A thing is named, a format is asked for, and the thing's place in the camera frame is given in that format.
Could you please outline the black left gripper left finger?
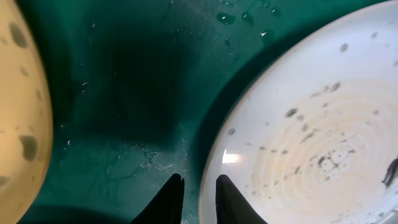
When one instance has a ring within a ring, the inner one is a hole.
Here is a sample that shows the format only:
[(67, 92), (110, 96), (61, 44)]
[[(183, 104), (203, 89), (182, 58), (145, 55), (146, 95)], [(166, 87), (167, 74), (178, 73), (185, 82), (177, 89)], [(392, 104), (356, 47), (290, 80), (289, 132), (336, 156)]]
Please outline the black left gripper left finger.
[(185, 179), (173, 174), (130, 224), (181, 224)]

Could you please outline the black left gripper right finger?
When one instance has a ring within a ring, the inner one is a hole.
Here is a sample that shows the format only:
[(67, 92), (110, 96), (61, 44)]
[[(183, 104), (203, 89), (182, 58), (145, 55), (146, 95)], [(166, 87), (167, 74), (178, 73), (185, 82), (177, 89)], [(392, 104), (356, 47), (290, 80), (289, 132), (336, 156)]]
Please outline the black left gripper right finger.
[(227, 175), (216, 180), (215, 204), (217, 224), (267, 224)]

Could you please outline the white plate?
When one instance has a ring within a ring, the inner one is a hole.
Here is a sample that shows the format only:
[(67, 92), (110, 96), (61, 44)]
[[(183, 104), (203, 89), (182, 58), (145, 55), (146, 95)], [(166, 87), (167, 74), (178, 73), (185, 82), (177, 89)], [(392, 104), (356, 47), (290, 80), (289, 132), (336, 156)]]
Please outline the white plate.
[(322, 27), (248, 88), (208, 156), (201, 223), (216, 222), (218, 177), (245, 223), (396, 223), (397, 2)]

